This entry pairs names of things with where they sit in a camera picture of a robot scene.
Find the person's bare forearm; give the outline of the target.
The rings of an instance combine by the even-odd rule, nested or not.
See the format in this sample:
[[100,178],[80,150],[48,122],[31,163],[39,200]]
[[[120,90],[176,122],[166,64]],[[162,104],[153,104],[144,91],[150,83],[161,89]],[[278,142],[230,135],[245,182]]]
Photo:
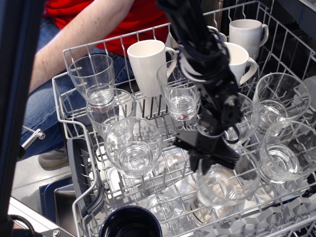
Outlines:
[[132,0],[95,0],[34,57],[28,93],[65,70],[62,51],[104,39],[127,16]]

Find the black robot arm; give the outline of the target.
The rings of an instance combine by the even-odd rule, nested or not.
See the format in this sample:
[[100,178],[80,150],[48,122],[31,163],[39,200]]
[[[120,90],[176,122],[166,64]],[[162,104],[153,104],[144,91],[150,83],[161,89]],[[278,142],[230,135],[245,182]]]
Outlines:
[[192,171],[206,174],[214,164],[233,169],[239,155],[224,141],[224,132],[241,121],[237,80],[230,54],[218,32],[207,27],[197,0],[159,0],[180,47],[178,65],[200,93],[196,130],[176,134],[174,144],[189,152]]

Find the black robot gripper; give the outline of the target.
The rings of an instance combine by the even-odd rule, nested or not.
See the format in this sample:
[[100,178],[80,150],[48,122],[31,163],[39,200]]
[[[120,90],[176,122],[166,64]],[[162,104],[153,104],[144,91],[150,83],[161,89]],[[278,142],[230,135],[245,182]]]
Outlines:
[[233,169],[238,162],[238,155],[221,137],[208,137],[197,130],[181,130],[175,133],[173,144],[189,153],[190,167],[196,172],[202,165],[206,174],[211,166],[220,164]]

